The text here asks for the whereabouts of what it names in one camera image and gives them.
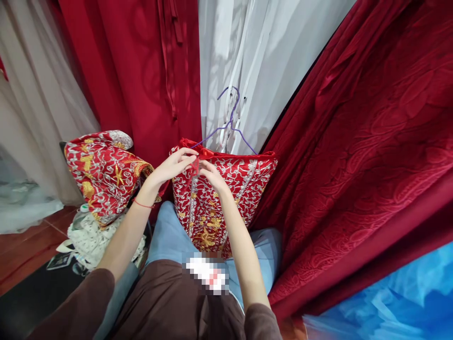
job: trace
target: light blue jeans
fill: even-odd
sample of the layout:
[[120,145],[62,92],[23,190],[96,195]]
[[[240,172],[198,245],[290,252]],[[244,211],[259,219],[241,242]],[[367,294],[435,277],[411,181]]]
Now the light blue jeans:
[[[258,255],[264,286],[269,294],[280,264],[281,235],[276,229],[269,228],[254,231],[250,233],[250,237]],[[157,260],[172,260],[182,264],[186,254],[198,252],[179,222],[175,206],[171,202],[164,202],[160,207],[156,226],[154,227],[146,265]],[[233,258],[229,258],[225,261],[225,264],[229,272],[229,290],[244,308],[235,261]],[[94,337],[95,340],[102,340],[108,334],[137,276],[138,270],[131,263],[115,286],[106,316]]]

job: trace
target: wooden floor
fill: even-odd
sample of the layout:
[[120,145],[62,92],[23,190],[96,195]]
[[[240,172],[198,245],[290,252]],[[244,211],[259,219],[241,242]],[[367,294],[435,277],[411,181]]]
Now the wooden floor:
[[66,206],[24,233],[0,235],[0,296],[57,253],[76,210]]

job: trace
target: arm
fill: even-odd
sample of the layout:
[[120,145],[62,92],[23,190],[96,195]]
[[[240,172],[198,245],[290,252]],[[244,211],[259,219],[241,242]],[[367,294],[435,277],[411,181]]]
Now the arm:
[[192,149],[182,148],[171,154],[146,179],[131,208],[107,246],[97,268],[108,269],[113,274],[115,282],[121,278],[137,250],[151,212],[151,208],[148,207],[154,204],[160,186],[167,180],[179,175],[196,159],[196,156],[187,157],[185,153],[198,154]]
[[260,303],[270,308],[255,246],[237,209],[230,188],[214,165],[207,161],[201,161],[201,165],[203,169],[200,170],[200,174],[209,180],[220,198],[231,251],[233,252],[241,286],[244,309],[247,311],[247,308],[254,303]]

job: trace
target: red curtain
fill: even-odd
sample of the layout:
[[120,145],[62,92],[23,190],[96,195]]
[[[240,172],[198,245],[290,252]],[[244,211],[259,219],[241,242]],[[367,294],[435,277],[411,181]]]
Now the red curtain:
[[158,166],[201,140],[197,0],[59,0],[102,130]]
[[279,318],[453,240],[452,17],[450,0],[358,0],[270,138],[252,227],[283,233]]

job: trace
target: clothes hanger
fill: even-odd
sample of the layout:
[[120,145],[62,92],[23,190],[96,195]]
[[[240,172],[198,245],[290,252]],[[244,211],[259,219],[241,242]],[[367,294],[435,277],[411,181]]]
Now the clothes hanger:
[[[255,155],[257,155],[257,153],[255,152],[255,150],[254,150],[254,149],[250,146],[250,144],[245,140],[244,135],[242,134],[242,131],[239,130],[239,129],[234,128],[234,126],[233,126],[233,115],[234,115],[234,113],[235,113],[236,106],[237,106],[237,104],[239,103],[239,98],[240,98],[241,95],[240,95],[239,90],[238,90],[237,87],[232,86],[232,88],[235,89],[235,90],[237,91],[237,99],[236,99],[235,106],[233,107],[233,110],[231,111],[230,120],[225,124],[225,126],[223,126],[223,127],[218,127],[217,129],[215,129],[209,136],[207,136],[207,137],[206,137],[205,139],[203,139],[201,142],[199,142],[199,143],[195,144],[194,146],[192,146],[191,149],[193,149],[194,147],[199,146],[199,145],[202,144],[203,142],[207,141],[207,140],[208,140],[209,138],[211,138],[217,131],[219,131],[219,130],[225,130],[226,128],[228,128],[228,125],[229,125],[233,131],[238,131],[238,132],[241,134],[242,140],[243,140],[243,141],[247,144],[247,146],[253,151],[253,153],[254,153]],[[222,91],[222,93],[220,94],[220,96],[217,97],[217,100],[219,100],[219,99],[222,97],[222,95],[223,95],[227,90],[228,90],[228,87],[225,88],[225,90]]]

